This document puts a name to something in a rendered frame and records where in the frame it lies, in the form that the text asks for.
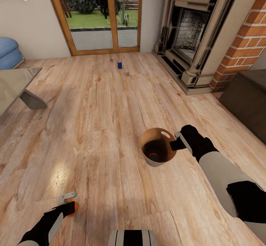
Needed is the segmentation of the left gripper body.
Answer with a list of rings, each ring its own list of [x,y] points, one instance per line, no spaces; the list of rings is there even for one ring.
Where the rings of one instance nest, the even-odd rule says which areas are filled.
[[[71,215],[75,212],[75,202],[70,202],[59,206],[65,210],[65,216]]]

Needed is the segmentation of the robot trunk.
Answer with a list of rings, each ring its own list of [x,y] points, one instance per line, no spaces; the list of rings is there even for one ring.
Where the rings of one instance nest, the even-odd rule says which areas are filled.
[[[108,246],[158,246],[154,230],[113,230]]]

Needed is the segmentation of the trash can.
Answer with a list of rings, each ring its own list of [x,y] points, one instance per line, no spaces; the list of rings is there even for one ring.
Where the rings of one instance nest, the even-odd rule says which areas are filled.
[[[162,131],[167,133],[170,138],[162,134]],[[175,137],[172,133],[163,128],[155,127],[146,130],[141,136],[140,148],[147,164],[157,167],[171,161],[177,153],[177,150],[172,151],[170,146],[171,141],[175,141]],[[157,154],[159,162],[149,160],[148,157],[151,153]]]

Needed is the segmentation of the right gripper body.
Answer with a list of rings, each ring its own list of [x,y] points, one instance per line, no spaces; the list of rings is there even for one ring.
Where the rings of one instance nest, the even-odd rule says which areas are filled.
[[[175,141],[171,141],[171,142],[170,142],[170,146],[171,146],[171,148],[172,148],[172,151],[179,150],[179,149],[185,149],[185,148],[186,148],[185,145],[181,145],[181,144],[179,143],[179,140],[178,140],[178,139],[175,140]]]

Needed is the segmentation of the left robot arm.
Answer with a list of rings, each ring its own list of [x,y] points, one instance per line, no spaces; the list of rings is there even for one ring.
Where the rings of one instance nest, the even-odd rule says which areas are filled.
[[[17,246],[49,246],[62,225],[64,218],[75,212],[75,202],[67,203],[78,196],[78,192],[69,192],[59,196],[58,207],[44,213],[41,220],[28,232]]]

